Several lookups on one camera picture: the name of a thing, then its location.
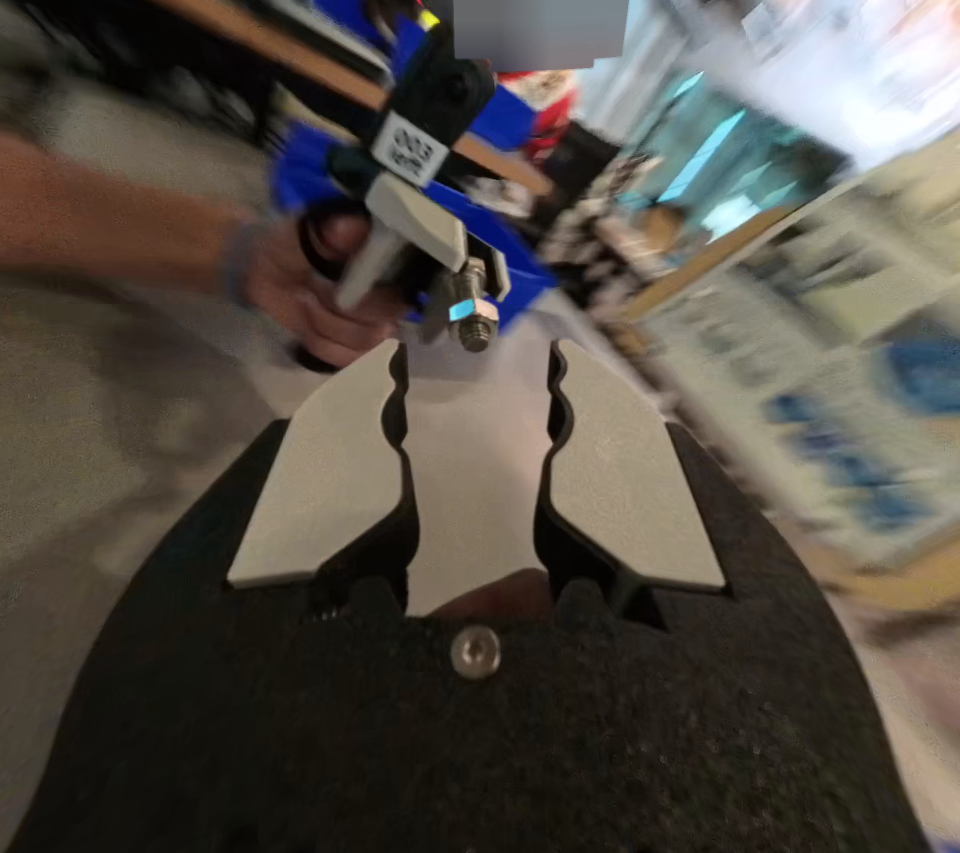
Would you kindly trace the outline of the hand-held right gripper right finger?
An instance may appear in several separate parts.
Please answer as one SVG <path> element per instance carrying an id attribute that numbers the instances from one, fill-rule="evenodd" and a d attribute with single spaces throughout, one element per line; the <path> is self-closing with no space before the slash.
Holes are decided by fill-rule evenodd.
<path id="1" fill-rule="evenodd" d="M 630 619 L 653 607 L 654 590 L 723 595 L 725 572 L 654 403 L 572 339 L 552 341 L 546 390 L 534 551 L 553 598 L 593 583 Z"/>

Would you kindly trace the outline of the steel hex bolt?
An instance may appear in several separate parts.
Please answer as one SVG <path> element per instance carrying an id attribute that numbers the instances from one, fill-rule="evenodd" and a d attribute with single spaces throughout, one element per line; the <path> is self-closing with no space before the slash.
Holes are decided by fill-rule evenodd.
<path id="1" fill-rule="evenodd" d="M 468 297 L 482 297 L 495 303 L 487 298 L 486 268 L 480 259 L 471 258 L 454 277 L 454 302 Z M 464 351 L 470 354 L 480 354 L 492 346 L 497 337 L 498 328 L 499 323 L 498 326 L 493 327 L 482 322 L 472 322 L 462 326 L 449 324 L 448 331 Z"/>

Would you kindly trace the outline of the blue wristband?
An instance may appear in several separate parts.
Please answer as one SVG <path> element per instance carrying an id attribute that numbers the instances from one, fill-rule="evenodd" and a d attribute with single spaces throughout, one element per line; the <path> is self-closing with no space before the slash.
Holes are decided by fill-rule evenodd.
<path id="1" fill-rule="evenodd" d="M 219 271 L 221 293 L 233 306 L 243 310 L 252 308 L 248 281 L 262 227 L 259 221 L 242 222 L 223 247 Z"/>

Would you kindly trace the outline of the wooden desk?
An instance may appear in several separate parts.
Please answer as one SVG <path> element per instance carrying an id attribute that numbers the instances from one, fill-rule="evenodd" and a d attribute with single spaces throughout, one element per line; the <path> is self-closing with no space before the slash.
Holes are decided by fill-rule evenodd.
<path id="1" fill-rule="evenodd" d="M 265 60 L 277 82 L 324 125 L 359 135 L 386 104 L 385 89 L 297 39 L 239 0 L 146 0 Z"/>

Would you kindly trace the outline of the black office chair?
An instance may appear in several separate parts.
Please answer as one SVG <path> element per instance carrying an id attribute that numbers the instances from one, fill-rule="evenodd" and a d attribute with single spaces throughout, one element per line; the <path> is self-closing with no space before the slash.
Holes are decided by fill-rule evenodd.
<path id="1" fill-rule="evenodd" d="M 622 143 L 598 134 L 573 119 L 539 164 L 551 183 L 545 202 L 560 211 L 569 208 L 619 155 Z"/>

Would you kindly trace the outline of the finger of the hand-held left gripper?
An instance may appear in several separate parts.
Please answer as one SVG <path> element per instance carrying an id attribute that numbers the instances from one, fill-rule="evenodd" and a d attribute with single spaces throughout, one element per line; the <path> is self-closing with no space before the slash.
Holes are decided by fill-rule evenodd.
<path id="1" fill-rule="evenodd" d="M 427 291 L 419 323 L 419 341 L 424 345 L 435 343 L 450 329 L 450 309 L 455 300 L 454 279 L 450 271 L 440 270 Z"/>
<path id="2" fill-rule="evenodd" d="M 439 276 L 456 273 L 466 263 L 464 225 L 389 172 L 373 181 L 364 202 L 369 229 L 337 283 L 337 307 L 352 311 L 382 287 L 399 293 L 409 307 L 420 307 Z"/>

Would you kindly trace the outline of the person's left hand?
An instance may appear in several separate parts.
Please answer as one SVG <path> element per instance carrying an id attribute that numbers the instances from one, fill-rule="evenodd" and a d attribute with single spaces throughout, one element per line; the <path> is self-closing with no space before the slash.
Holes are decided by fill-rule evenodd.
<path id="1" fill-rule="evenodd" d="M 337 285 L 306 259 L 293 217 L 263 227 L 243 273 L 246 303 L 289 334 L 294 346 L 340 370 L 393 337 L 406 314 L 402 297 L 378 287 L 351 309 L 337 305 Z"/>

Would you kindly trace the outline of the person's left forearm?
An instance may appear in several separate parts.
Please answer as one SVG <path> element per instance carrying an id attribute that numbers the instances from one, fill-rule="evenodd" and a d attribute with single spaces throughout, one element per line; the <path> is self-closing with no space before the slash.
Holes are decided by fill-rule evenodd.
<path id="1" fill-rule="evenodd" d="M 250 221 L 204 197 L 138 184 L 1 136 L 1 267 L 212 293 Z"/>

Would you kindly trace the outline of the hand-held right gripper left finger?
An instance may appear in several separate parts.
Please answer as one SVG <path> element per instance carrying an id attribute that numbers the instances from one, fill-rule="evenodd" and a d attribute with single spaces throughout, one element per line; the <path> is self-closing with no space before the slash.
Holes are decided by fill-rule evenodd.
<path id="1" fill-rule="evenodd" d="M 409 456 L 406 346 L 387 339 L 327 377 L 290 418 L 226 580 L 306 583 L 323 613 L 384 580 L 402 611 L 419 547 Z"/>

